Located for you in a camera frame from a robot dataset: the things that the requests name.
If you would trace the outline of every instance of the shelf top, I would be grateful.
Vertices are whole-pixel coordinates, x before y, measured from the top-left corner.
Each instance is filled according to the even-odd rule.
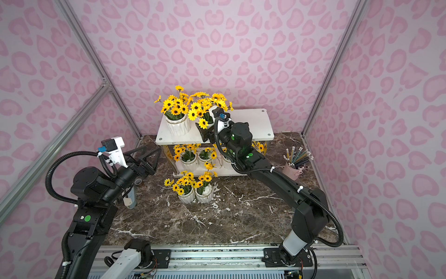
[[[253,141],[272,141],[274,139],[273,128],[269,121],[268,114],[264,108],[253,109],[235,109],[228,111],[231,114],[232,121],[236,122],[248,122],[249,131],[252,133]],[[200,132],[195,123],[198,122],[198,118],[192,121],[190,124],[190,131],[183,136],[173,136],[169,128],[167,127],[166,117],[163,116],[158,129],[158,135],[156,144],[158,145],[172,145],[172,144],[190,144],[190,143],[203,143],[201,140]]]

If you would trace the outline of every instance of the aluminum frame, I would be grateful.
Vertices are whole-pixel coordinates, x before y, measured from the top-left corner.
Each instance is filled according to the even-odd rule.
[[[358,28],[359,23],[361,22],[361,19],[365,14],[365,11],[367,10],[369,2],[370,2],[369,0],[358,0],[355,8],[353,9],[353,13],[351,14],[345,32],[342,35],[341,41],[339,42],[339,46],[336,49],[333,60],[331,61],[327,74],[324,77],[321,89],[319,90],[316,96],[316,100],[313,104],[313,107],[310,110],[308,119],[305,122],[304,128],[302,130],[303,136],[305,136],[311,128],[311,125],[316,117],[316,113],[318,112],[319,107],[321,106],[321,103],[328,91],[328,88],[330,87],[331,81],[333,80],[336,71],[342,62],[342,58],[350,45],[350,42],[355,34],[355,31]]]
[[[44,174],[59,152],[70,141],[80,126],[87,120],[98,104],[110,91],[108,83],[103,83],[88,100],[88,102],[68,122],[63,131],[59,133],[42,151],[39,158],[33,163],[26,174],[11,187],[11,191],[0,203],[0,226],[14,211],[26,194],[34,186],[35,182]]]
[[[107,82],[110,84],[110,92],[112,93],[113,98],[115,99],[116,103],[118,104],[118,107],[124,114],[127,122],[131,126],[133,132],[137,135],[137,137],[142,137],[142,133],[139,130],[138,126],[136,125],[135,120],[130,115],[130,112],[128,111],[127,107],[125,106],[124,102],[122,101],[121,96],[119,95],[115,85],[113,84],[112,79],[108,75],[104,65],[102,64],[101,60],[99,59],[98,54],[96,53],[93,44],[90,42],[90,39],[85,33],[84,28],[82,27],[76,13],[73,10],[73,7],[68,2],[68,0],[54,0],[59,7],[60,11],[64,15],[65,19],[68,22],[68,25],[71,27],[71,30],[73,30],[74,34],[78,38],[81,46],[85,50],[86,54],[90,58],[91,62],[93,63],[93,66],[101,76],[102,80],[104,82]]]

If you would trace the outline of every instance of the white flower pot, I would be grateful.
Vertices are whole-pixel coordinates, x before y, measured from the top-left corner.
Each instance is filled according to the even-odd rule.
[[[198,157],[198,155],[195,154],[195,158],[190,162],[184,162],[183,160],[181,160],[185,171],[194,171],[198,168],[197,157]]]
[[[186,195],[178,195],[178,198],[180,199],[180,201],[184,204],[190,204],[191,202],[194,201],[195,199],[195,191],[194,189],[192,189],[189,193],[187,193]]]
[[[167,127],[170,130],[170,133],[174,136],[182,136],[189,132],[190,124],[187,115],[185,114],[180,120],[170,120],[166,116],[164,116],[167,121]]]
[[[197,155],[197,156],[198,156],[198,160],[200,161],[199,164],[202,165],[203,167],[204,167],[204,164],[206,162],[210,162],[211,161],[211,159],[203,160],[203,159],[200,158],[199,155]]]
[[[197,196],[198,201],[201,202],[202,204],[210,202],[212,200],[212,198],[214,197],[214,187],[212,187],[211,184],[206,186],[206,188],[208,188],[208,187],[210,187],[211,190],[207,194],[205,194],[205,195],[198,194],[197,189],[194,188],[195,195]]]

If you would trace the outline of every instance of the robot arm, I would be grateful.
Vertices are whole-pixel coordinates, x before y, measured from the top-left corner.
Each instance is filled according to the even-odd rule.
[[[228,152],[224,153],[220,144],[217,144],[220,153],[231,160],[234,170],[264,183],[295,210],[292,230],[280,245],[283,263],[293,265],[298,254],[307,250],[316,240],[332,247],[340,246],[343,242],[342,228],[328,210],[325,193],[320,189],[310,190],[298,186],[275,169],[263,154],[251,146],[252,134],[248,123],[232,122],[229,113],[221,108],[215,108],[212,112],[215,117],[214,127],[218,128],[213,131],[213,137],[209,137],[209,140],[226,146]],[[318,237],[329,219],[338,230],[337,242],[328,242]]]

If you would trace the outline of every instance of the shelf leg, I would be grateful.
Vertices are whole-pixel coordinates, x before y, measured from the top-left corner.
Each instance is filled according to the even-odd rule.
[[[175,175],[178,175],[180,172],[177,169],[177,165],[175,164],[175,160],[173,159],[172,153],[170,152],[169,146],[161,146],[161,149],[163,149],[163,153],[166,156],[167,161],[169,162],[170,166],[173,168],[173,173]]]

